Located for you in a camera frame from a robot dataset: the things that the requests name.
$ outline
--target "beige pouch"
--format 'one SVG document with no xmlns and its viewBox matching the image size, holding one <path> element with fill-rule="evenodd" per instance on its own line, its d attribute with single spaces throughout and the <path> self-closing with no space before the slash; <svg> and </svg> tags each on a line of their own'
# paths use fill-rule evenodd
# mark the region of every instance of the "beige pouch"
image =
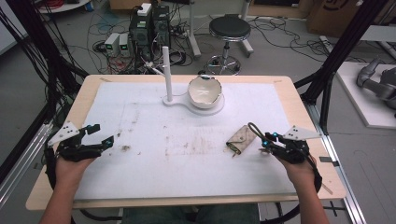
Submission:
<svg viewBox="0 0 396 224">
<path fill-rule="evenodd" d="M 234 157 L 240 155 L 256 137 L 257 135 L 244 125 L 227 141 L 226 145 L 234 152 Z"/>
</svg>

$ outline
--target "human hand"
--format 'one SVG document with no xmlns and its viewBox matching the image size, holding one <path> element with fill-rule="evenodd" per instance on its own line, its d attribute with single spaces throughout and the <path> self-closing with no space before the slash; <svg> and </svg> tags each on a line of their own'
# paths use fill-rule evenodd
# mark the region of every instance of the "human hand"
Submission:
<svg viewBox="0 0 396 224">
<path fill-rule="evenodd" d="M 66 161 L 64 158 L 58 158 L 56 162 L 56 185 L 55 188 L 70 189 L 76 191 L 79 182 L 84 175 L 84 171 L 94 161 L 87 159 L 83 161 Z"/>
<path fill-rule="evenodd" d="M 306 189 L 314 187 L 315 175 L 313 172 L 313 167 L 307 160 L 298 164 L 291 164 L 276 157 L 285 166 L 286 172 L 288 174 L 289 180 L 293 183 L 296 189 Z M 314 164 L 317 163 L 315 158 L 310 156 Z"/>
</svg>

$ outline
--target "white bowl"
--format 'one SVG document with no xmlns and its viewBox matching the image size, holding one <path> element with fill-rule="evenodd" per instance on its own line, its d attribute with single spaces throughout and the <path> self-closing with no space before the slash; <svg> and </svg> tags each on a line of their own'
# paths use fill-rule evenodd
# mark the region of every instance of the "white bowl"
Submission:
<svg viewBox="0 0 396 224">
<path fill-rule="evenodd" d="M 214 77 L 198 76 L 189 84 L 189 98 L 198 108 L 213 108 L 221 99 L 221 84 Z"/>
</svg>

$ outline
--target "brown box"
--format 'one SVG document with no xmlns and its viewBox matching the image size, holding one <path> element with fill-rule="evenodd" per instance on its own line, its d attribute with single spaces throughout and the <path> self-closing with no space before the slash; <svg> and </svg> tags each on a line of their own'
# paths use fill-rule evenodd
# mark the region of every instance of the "brown box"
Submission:
<svg viewBox="0 0 396 224">
<path fill-rule="evenodd" d="M 142 6 L 143 3 L 151 3 L 150 0 L 110 0 L 111 9 L 132 9 Z"/>
<path fill-rule="evenodd" d="M 358 0 L 314 0 L 306 25 L 309 33 L 340 37 L 359 7 Z"/>
</svg>

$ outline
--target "power supply box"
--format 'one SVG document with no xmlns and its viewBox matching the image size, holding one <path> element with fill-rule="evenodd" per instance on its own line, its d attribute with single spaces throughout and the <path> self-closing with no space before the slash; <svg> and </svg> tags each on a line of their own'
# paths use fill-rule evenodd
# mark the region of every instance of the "power supply box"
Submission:
<svg viewBox="0 0 396 224">
<path fill-rule="evenodd" d="M 134 50 L 137 51 L 138 56 L 148 61 L 153 60 L 151 46 L 153 45 L 154 29 L 151 14 L 152 9 L 147 12 L 146 16 L 134 15 L 129 26 Z"/>
<path fill-rule="evenodd" d="M 154 31 L 156 42 L 159 47 L 171 47 L 169 6 L 157 6 L 153 9 L 152 19 L 154 21 Z"/>
<path fill-rule="evenodd" d="M 120 34 L 111 34 L 111 36 L 105 41 L 105 47 L 107 54 L 110 57 L 117 57 L 120 53 Z"/>
<path fill-rule="evenodd" d="M 128 34 L 120 34 L 120 52 L 122 57 L 131 57 L 132 46 Z"/>
</svg>

